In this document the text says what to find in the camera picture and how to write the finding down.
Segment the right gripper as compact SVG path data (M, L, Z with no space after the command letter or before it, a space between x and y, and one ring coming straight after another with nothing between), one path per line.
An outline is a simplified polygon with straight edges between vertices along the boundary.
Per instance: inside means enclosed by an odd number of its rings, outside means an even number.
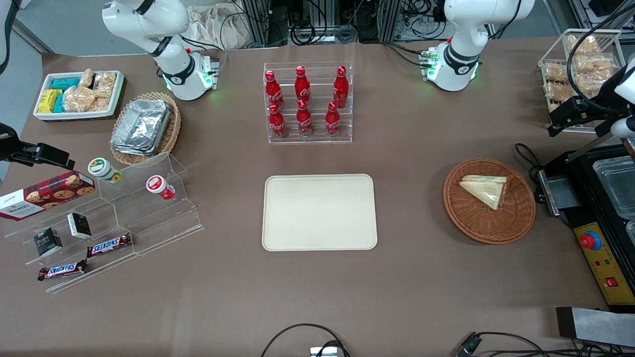
M48 144L20 145L16 131L6 124L0 125L0 160L20 164L48 164L73 170L75 161L66 151Z

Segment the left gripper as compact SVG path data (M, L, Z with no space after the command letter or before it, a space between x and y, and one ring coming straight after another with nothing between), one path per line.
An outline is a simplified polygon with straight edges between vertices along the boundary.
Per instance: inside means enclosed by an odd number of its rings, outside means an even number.
M549 137L562 132L578 132L580 130L594 130L604 122L609 122L608 128L618 120L618 115L599 110L583 101L580 97L571 97L566 105L557 106L550 111L551 125L547 127Z

